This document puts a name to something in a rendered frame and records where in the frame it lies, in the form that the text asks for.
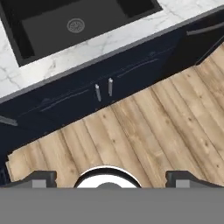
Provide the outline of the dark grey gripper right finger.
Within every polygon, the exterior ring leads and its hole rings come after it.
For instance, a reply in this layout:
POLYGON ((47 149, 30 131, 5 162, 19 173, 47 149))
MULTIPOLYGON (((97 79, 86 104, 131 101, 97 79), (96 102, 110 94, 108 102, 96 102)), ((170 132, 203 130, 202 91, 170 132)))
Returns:
POLYGON ((217 188, 219 185, 196 178, 189 171, 167 171, 165 173, 166 187, 172 188, 217 188))

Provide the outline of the dark blue drawer front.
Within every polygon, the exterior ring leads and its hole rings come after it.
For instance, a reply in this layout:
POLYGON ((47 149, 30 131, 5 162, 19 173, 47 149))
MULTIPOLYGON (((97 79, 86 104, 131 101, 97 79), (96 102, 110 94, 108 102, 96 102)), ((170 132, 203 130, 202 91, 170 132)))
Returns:
MULTIPOLYGON (((7 102, 0 102, 0 116, 15 118, 11 115, 11 108, 8 108, 7 102)), ((0 186, 11 182, 6 167, 8 154, 12 147, 11 137, 16 126, 0 123, 0 186)))
MULTIPOLYGON (((190 24, 186 31, 194 31, 222 22, 224 22, 224 9, 190 24)), ((216 43, 220 42, 223 38, 224 27, 192 36, 187 36, 185 34, 175 51, 177 54, 177 61, 173 63, 175 66, 174 73, 199 64, 206 57, 207 53, 213 49, 216 43)))

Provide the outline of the black sink basin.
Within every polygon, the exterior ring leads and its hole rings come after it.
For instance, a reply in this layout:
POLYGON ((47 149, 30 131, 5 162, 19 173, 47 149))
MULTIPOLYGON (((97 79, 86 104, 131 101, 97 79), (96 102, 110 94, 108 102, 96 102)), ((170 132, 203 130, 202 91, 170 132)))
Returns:
POLYGON ((20 66, 162 10, 158 0, 0 0, 20 66))

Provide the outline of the white and black round thing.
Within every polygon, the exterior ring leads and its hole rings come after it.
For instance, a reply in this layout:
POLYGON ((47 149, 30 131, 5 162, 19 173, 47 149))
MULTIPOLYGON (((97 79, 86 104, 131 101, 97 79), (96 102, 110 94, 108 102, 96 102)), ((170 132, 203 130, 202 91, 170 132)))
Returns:
POLYGON ((139 181, 128 171, 113 165, 99 165, 84 171, 74 188, 141 188, 139 181))

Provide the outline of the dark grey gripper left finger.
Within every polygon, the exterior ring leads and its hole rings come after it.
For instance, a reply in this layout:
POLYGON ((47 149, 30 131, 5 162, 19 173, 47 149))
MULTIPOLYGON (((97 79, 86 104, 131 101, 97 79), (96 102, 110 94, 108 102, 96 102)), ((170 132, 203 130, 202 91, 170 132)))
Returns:
POLYGON ((56 171, 33 171, 23 179, 3 185, 3 188, 55 188, 56 178, 56 171))

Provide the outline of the dark blue cupboard door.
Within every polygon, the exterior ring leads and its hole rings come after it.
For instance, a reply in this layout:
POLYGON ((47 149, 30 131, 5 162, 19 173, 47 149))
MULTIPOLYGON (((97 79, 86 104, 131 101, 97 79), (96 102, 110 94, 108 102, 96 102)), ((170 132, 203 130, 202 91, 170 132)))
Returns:
POLYGON ((16 146, 19 148, 93 113, 96 86, 107 73, 105 61, 57 73, 18 99, 16 146))
POLYGON ((162 67, 180 36, 180 29, 169 31, 105 59, 101 107, 118 102, 159 81, 162 67), (112 96, 109 96, 109 78, 113 79, 112 96))

